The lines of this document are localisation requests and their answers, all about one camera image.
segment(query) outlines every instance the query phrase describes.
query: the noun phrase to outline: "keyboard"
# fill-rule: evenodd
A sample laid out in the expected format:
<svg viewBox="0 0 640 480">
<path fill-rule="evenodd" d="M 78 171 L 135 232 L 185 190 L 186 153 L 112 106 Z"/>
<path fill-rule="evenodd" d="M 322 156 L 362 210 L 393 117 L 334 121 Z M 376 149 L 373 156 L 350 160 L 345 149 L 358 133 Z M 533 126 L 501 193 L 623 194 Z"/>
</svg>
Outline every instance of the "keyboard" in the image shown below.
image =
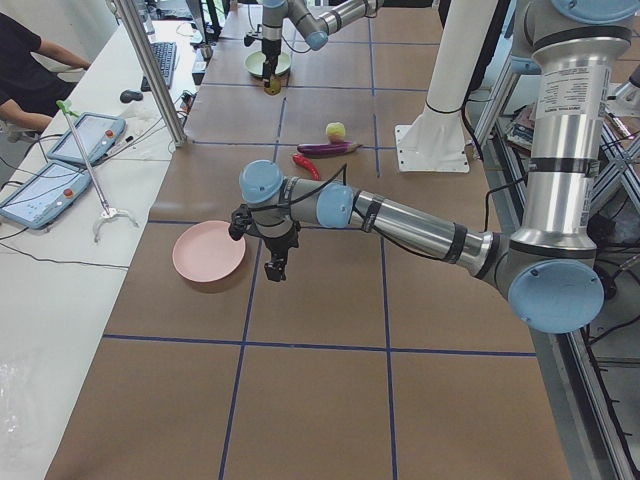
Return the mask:
<svg viewBox="0 0 640 480">
<path fill-rule="evenodd" d="M 173 79 L 173 64 L 176 61 L 177 50 L 175 42 L 156 42 L 151 44 L 151 51 L 158 61 L 160 72 L 162 72 L 164 83 L 167 87 L 171 86 L 171 80 Z M 147 77 L 142 77 L 140 90 L 143 92 L 151 90 Z"/>
</svg>

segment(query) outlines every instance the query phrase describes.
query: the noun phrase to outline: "brown tiled table surface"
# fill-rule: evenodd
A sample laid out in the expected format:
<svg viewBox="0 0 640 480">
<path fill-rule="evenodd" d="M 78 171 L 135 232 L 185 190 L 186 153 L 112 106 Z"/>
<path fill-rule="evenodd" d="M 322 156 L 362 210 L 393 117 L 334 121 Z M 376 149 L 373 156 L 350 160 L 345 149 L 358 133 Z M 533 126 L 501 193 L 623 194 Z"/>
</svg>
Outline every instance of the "brown tiled table surface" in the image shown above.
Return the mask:
<svg viewBox="0 0 640 480">
<path fill-rule="evenodd" d="M 248 8 L 214 50 L 194 143 L 174 155 L 47 478 L 567 479 L 529 333 L 465 271 L 307 227 L 284 283 L 266 280 L 251 238 L 220 282 L 175 272 L 176 239 L 241 202 L 244 165 L 304 176 L 290 154 L 330 121 L 364 146 L 318 160 L 324 178 L 346 162 L 354 186 L 482 228 L 478 162 L 468 175 L 396 167 L 393 126 L 421 111 L 438 48 L 433 10 L 383 9 L 293 53 L 268 97 L 243 68 Z"/>
</svg>

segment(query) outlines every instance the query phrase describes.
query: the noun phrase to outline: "small yellow object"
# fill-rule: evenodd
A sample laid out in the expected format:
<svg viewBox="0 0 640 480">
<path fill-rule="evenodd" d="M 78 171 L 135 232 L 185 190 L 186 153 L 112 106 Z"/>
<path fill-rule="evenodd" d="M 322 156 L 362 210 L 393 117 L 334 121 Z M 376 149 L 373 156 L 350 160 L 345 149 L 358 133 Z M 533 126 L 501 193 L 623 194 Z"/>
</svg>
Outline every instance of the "small yellow object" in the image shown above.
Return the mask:
<svg viewBox="0 0 640 480">
<path fill-rule="evenodd" d="M 325 133 L 331 143 L 344 142 L 344 139 L 347 138 L 347 129 L 340 122 L 328 123 Z"/>
<path fill-rule="evenodd" d="M 282 84 L 280 83 L 280 79 L 275 75 L 272 75 L 269 79 L 269 86 L 264 87 L 264 91 L 265 93 L 267 93 L 267 95 L 277 95 L 280 93 L 281 89 Z"/>
</svg>

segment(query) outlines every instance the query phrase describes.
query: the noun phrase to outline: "reacher grabber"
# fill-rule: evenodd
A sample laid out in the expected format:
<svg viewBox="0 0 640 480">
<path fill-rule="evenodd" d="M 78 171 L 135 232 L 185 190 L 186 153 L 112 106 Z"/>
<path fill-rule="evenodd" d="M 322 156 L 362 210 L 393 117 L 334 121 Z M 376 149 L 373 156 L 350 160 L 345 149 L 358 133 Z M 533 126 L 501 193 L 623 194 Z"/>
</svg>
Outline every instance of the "reacher grabber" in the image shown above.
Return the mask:
<svg viewBox="0 0 640 480">
<path fill-rule="evenodd" d="M 133 217 L 133 215 L 128 210 L 123 210 L 120 208 L 114 208 L 109 205 L 107 198 L 104 196 L 104 192 L 102 188 L 100 188 L 100 184 L 98 183 L 98 178 L 96 177 L 91 162 L 89 161 L 89 155 L 87 155 L 87 151 L 84 147 L 82 139 L 78 134 L 78 130 L 76 130 L 76 126 L 71 117 L 77 117 L 78 114 L 71 110 L 71 102 L 68 100 L 62 101 L 58 100 L 56 102 L 60 111 L 62 111 L 64 118 L 67 119 L 67 123 L 69 124 L 69 130 L 71 131 L 71 135 L 73 135 L 76 144 L 78 145 L 78 150 L 80 151 L 80 155 L 84 160 L 85 167 L 87 168 L 87 172 L 89 172 L 89 176 L 91 177 L 91 183 L 96 189 L 96 193 L 98 194 L 98 198 L 100 199 L 100 204 L 102 205 L 102 212 L 100 213 L 100 218 L 98 218 L 93 224 L 93 241 L 98 243 L 100 241 L 100 228 L 106 222 L 110 222 L 114 220 L 116 217 L 127 217 L 131 220 L 131 223 L 134 227 L 138 227 L 138 222 Z"/>
</svg>

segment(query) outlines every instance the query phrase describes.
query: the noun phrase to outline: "person's arm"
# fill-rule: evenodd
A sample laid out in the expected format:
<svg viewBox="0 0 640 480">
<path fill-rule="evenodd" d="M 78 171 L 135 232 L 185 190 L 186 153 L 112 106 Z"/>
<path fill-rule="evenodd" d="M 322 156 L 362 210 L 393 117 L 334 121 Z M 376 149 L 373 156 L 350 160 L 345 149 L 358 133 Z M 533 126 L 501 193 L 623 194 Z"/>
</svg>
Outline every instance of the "person's arm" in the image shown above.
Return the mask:
<svg viewBox="0 0 640 480">
<path fill-rule="evenodd" d="M 44 38 L 40 43 L 40 48 L 36 50 L 36 53 L 74 68 L 83 68 L 84 70 L 87 70 L 91 66 L 91 63 L 84 58 L 70 52 L 63 46 L 50 42 L 49 40 L 45 40 Z"/>
<path fill-rule="evenodd" d="M 43 132 L 52 118 L 41 113 L 25 112 L 14 100 L 0 104 L 0 117 L 22 128 Z"/>
</svg>

